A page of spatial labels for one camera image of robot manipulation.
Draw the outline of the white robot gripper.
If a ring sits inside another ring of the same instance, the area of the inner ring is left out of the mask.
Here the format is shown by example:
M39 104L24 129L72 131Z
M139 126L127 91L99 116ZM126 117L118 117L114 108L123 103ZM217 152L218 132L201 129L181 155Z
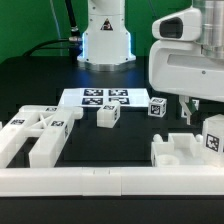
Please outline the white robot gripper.
M196 112L190 97L224 102L224 60L205 57L193 42L158 40L149 54L149 83L156 91L180 95L190 125Z

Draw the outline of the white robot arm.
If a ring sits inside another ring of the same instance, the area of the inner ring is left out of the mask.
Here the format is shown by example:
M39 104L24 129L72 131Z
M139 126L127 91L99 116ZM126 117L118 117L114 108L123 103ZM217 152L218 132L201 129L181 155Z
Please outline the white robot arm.
M135 60L124 13L125 0L88 0L80 66L114 71ZM187 114L191 97L224 102L224 0L192 0L189 8L156 20L152 35L154 90L177 94Z

